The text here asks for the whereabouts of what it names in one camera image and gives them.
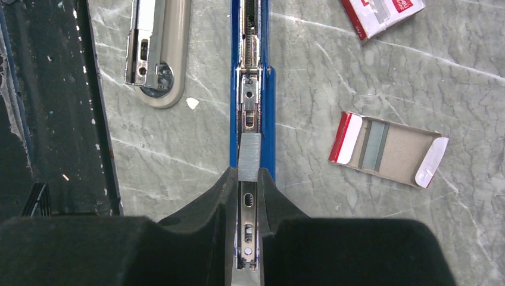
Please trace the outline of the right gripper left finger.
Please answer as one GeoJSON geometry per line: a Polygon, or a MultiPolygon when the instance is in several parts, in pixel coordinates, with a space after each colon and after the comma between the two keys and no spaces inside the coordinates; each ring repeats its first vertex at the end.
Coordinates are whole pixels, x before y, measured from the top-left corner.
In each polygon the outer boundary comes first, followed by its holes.
{"type": "Polygon", "coordinates": [[[237,172],[178,212],[17,217],[1,225],[2,285],[230,285],[237,172]]]}

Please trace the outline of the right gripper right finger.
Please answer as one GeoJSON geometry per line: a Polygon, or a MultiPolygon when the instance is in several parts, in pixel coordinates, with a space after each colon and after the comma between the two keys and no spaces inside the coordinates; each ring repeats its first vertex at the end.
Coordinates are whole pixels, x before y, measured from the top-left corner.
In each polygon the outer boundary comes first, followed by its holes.
{"type": "Polygon", "coordinates": [[[263,285],[455,285],[438,240],[412,219],[311,218],[258,174],[263,285]]]}

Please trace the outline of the silver staple strip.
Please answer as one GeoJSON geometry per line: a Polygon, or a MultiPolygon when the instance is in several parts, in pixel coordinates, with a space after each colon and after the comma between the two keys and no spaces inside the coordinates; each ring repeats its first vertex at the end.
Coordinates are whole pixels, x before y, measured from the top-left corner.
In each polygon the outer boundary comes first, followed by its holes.
{"type": "Polygon", "coordinates": [[[238,180],[241,182],[257,182],[260,159],[261,133],[242,133],[239,145],[238,180]]]}

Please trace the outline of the beige silver stapler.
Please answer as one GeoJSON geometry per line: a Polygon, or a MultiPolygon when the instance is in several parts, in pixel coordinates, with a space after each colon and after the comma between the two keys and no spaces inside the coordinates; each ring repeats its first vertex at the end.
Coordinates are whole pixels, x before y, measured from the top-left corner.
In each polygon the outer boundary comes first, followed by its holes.
{"type": "Polygon", "coordinates": [[[175,105],[185,88],[191,0],[133,0],[124,82],[151,107],[175,105]]]}

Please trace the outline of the red white staple box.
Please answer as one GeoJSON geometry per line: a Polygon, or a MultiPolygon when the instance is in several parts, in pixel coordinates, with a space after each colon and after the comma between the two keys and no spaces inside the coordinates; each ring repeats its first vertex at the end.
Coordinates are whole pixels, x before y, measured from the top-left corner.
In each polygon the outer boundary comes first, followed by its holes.
{"type": "Polygon", "coordinates": [[[341,0],[341,4],[362,44],[426,7],[422,0],[341,0]]]}

